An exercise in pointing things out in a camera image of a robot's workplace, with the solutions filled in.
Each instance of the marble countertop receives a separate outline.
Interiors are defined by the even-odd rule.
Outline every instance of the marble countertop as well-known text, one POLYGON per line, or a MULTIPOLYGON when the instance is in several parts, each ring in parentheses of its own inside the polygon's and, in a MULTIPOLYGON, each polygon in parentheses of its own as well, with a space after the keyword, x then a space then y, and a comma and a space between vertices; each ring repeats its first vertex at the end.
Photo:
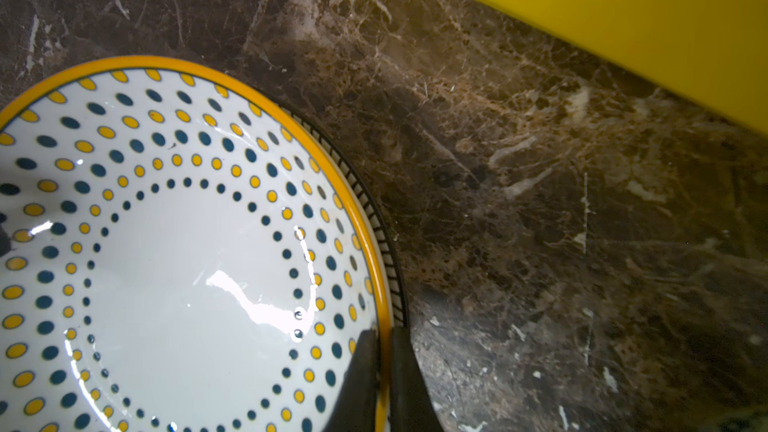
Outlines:
POLYGON ((157 54, 329 134, 396 240, 446 430, 768 404, 768 140, 472 0, 0 0, 0 100, 157 54))

